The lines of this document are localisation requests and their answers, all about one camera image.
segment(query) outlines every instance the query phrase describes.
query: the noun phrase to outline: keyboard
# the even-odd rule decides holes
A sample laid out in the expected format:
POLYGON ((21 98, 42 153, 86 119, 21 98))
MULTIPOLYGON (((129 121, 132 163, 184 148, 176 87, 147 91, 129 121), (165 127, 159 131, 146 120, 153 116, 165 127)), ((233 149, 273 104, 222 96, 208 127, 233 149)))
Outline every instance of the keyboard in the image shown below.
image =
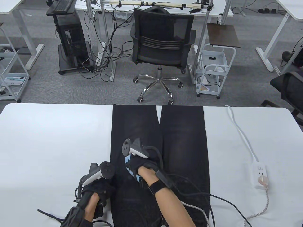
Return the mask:
POLYGON ((53 13, 65 14, 71 7, 74 0, 59 0, 58 4, 53 9, 53 13))

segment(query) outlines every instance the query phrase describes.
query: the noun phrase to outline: white tabletop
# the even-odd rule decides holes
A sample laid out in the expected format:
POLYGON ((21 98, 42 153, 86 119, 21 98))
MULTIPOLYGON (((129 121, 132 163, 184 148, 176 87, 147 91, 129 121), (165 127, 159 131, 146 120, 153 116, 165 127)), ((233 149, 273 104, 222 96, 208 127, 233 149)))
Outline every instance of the white tabletop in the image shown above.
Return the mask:
POLYGON ((302 0, 277 0, 277 2, 297 21, 303 21, 302 0))
POLYGON ((21 4, 23 0, 1 0, 0 14, 9 14, 21 4))
MULTIPOLYGON (((186 4, 191 4, 194 1, 193 0, 170 0, 170 2, 173 3, 186 3, 186 4)), ((214 7, 212 8, 211 12, 210 12, 210 16, 212 17, 218 17, 220 13, 224 12, 224 8, 226 5, 225 0, 213 0, 213 4, 214 7)), ((105 4, 106 6, 104 7, 104 9, 106 9, 107 11, 112 12, 114 7, 116 5, 108 5, 105 4)), ((97 6, 97 5, 93 5, 92 7, 94 8, 93 10, 95 11, 101 11, 101 7, 97 6)), ((142 6, 140 7, 140 9, 147 9, 149 6, 142 6)), ((134 6, 132 5, 123 5, 121 8, 116 7, 115 11, 129 11, 132 10, 134 8, 134 6)), ((75 5, 75 9, 76 10, 87 10, 86 7, 86 2, 84 0, 77 0, 76 5, 75 5)), ((191 9, 189 8, 184 8, 183 10, 180 10, 178 8, 173 8, 173 9, 166 9, 169 13, 171 14, 190 14, 189 11, 191 9)), ((194 13, 195 16, 205 16, 206 15, 206 9, 202 9, 201 12, 197 12, 194 13)), ((233 13, 231 12, 231 10, 229 10, 228 12, 228 17, 232 17, 233 13)))
MULTIPOLYGON (((287 109, 233 107, 233 111, 270 181, 268 210, 251 224, 301 226, 302 131, 287 109)), ((211 193, 233 202, 245 216, 261 211, 265 192, 250 183, 252 157, 228 109, 204 107, 204 117, 211 193)), ((0 226, 59 227, 36 209, 63 218, 75 205, 74 189, 90 163, 110 160, 112 106, 9 104, 0 125, 0 226)), ((211 198, 211 205, 218 226, 243 226, 229 204, 211 198)), ((110 210, 104 218, 112 223, 110 210)))

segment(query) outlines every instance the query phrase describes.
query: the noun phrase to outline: black glove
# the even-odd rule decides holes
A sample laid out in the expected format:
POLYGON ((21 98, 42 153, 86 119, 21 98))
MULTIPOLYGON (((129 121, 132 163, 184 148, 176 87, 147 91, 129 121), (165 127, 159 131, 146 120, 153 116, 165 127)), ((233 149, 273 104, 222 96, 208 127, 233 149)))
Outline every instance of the black glove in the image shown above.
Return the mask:
POLYGON ((100 197, 98 205, 96 207, 94 219, 103 216, 103 207, 106 206, 106 200, 111 197, 114 193, 115 188, 110 185, 110 180, 105 178, 100 178, 99 180, 95 180, 87 186, 84 186, 83 190, 80 192, 80 196, 78 196, 79 201, 77 206, 81 207, 83 210, 87 206, 91 196, 94 193, 97 193, 100 197))
POLYGON ((157 171, 163 168, 162 157, 159 150, 156 147, 147 146, 144 149, 149 153, 149 158, 142 158, 138 155, 129 154, 125 157, 125 167, 127 171, 140 182, 140 176, 138 175, 138 169, 144 166, 148 169, 157 171))

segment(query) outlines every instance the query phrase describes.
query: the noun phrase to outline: forearm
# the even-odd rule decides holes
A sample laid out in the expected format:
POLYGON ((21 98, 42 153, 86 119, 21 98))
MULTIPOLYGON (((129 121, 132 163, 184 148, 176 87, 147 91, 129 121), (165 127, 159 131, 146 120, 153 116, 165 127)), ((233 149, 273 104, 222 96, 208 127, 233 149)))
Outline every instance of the forearm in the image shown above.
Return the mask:
MULTIPOLYGON (((140 167, 138 174, 143 177, 149 186, 159 180, 153 170, 145 167, 140 167)), ((185 207, 172 190, 162 188, 155 193, 155 197, 161 213, 170 227, 195 227, 185 207)))

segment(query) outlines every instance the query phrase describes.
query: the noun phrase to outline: chair backrest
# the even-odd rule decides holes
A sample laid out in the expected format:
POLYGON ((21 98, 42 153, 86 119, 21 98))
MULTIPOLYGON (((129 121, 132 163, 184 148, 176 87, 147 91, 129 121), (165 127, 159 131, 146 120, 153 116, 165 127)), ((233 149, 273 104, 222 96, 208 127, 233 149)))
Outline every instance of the chair backrest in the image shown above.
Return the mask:
POLYGON ((284 75, 281 98, 303 114, 303 71, 284 75))
POLYGON ((134 9, 136 38, 141 45, 162 50, 180 50, 189 42, 194 15, 171 15, 154 6, 134 9))

